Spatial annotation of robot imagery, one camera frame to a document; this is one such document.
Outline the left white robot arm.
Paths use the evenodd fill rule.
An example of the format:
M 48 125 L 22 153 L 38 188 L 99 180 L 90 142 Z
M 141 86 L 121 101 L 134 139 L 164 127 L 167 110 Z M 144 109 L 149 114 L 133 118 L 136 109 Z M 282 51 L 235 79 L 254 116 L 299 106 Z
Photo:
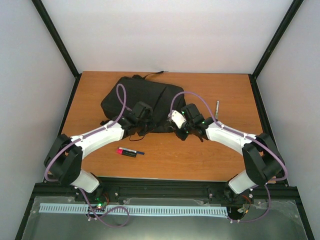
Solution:
M 82 169 L 82 160 L 113 142 L 134 134 L 144 136 L 156 126 L 152 114 L 152 107 L 140 101 L 126 116 L 119 115 L 92 131 L 72 137 L 59 135 L 44 160 L 45 180 L 80 188 L 92 201 L 101 200 L 104 188 L 94 174 Z

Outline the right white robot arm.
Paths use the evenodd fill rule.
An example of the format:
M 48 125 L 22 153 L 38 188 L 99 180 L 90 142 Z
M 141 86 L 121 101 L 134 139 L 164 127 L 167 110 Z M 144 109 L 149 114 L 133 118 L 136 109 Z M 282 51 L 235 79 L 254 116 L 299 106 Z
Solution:
M 229 203 L 234 203 L 246 190 L 266 185 L 279 172 L 288 173 L 274 141 L 266 133 L 248 134 L 224 125 L 213 116 L 204 118 L 193 103 L 180 111 L 172 110 L 168 117 L 182 141 L 195 135 L 201 142 L 220 143 L 243 157 L 245 169 L 231 178 L 222 191 Z

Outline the black student bag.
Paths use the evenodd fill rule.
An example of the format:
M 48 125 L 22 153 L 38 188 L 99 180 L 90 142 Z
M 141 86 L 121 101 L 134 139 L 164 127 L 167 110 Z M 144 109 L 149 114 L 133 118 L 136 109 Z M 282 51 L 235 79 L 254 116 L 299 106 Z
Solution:
M 173 110 L 180 111 L 181 108 L 186 106 L 183 94 L 175 97 L 178 93 L 184 91 L 182 87 L 151 81 L 147 79 L 147 76 L 142 77 L 138 74 L 132 77 L 123 76 L 117 81 L 117 84 L 122 84 L 126 91 L 125 115 L 134 108 L 136 103 L 143 102 L 152 108 L 152 117 L 156 123 L 156 128 L 152 132 L 173 132 L 173 129 L 166 122 L 172 100 L 174 100 Z M 123 100 L 123 90 L 121 88 L 117 90 L 117 87 L 114 86 L 100 104 L 104 115 L 110 120 L 117 117 L 122 110 Z

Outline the silver pen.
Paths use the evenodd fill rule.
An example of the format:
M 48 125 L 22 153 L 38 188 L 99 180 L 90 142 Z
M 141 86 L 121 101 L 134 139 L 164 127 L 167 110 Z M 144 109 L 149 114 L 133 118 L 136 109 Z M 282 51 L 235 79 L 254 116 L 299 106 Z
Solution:
M 220 106 L 220 101 L 217 100 L 216 107 L 215 107 L 215 115 L 214 115 L 216 119 L 218 119 L 218 117 L 219 117 L 219 106 Z

